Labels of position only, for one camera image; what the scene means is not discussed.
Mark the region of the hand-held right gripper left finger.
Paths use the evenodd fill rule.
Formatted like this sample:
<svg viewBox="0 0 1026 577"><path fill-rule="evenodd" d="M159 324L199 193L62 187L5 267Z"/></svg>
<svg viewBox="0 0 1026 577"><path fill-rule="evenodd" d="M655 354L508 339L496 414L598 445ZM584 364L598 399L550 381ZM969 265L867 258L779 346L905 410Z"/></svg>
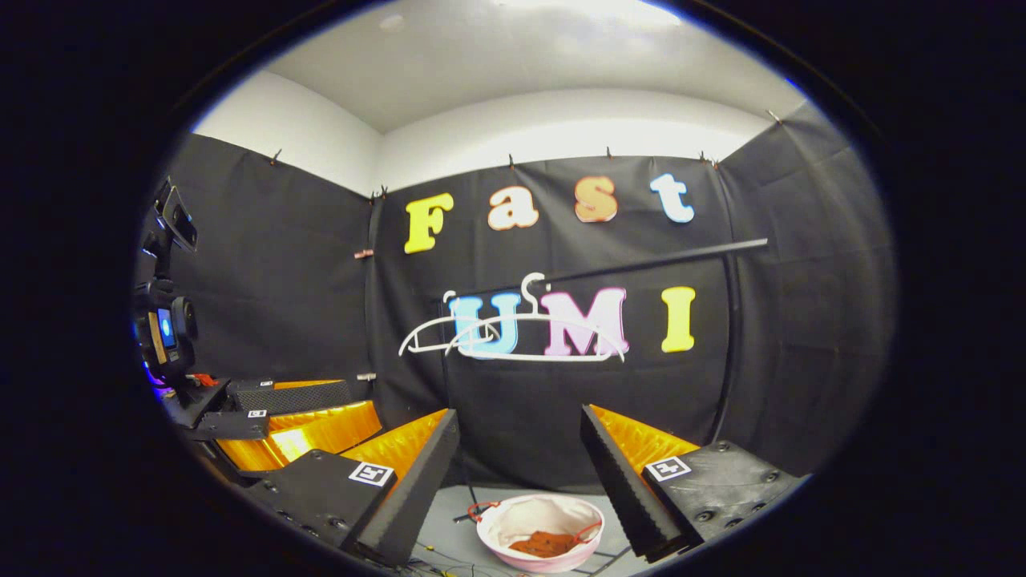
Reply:
<svg viewBox="0 0 1026 577"><path fill-rule="evenodd" d="M341 455L308 450L243 493L323 547L403 566L458 444L457 410L436 410Z"/></svg>

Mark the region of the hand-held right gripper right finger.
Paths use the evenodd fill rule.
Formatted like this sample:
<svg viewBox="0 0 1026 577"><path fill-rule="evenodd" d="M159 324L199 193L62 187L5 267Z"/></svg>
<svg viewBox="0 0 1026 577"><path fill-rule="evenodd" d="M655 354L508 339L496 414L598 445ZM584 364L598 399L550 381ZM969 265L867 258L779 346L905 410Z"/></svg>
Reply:
<svg viewBox="0 0 1026 577"><path fill-rule="evenodd" d="M580 408L580 441L649 563L725 540L806 483L737 443L698 446L594 403Z"/></svg>

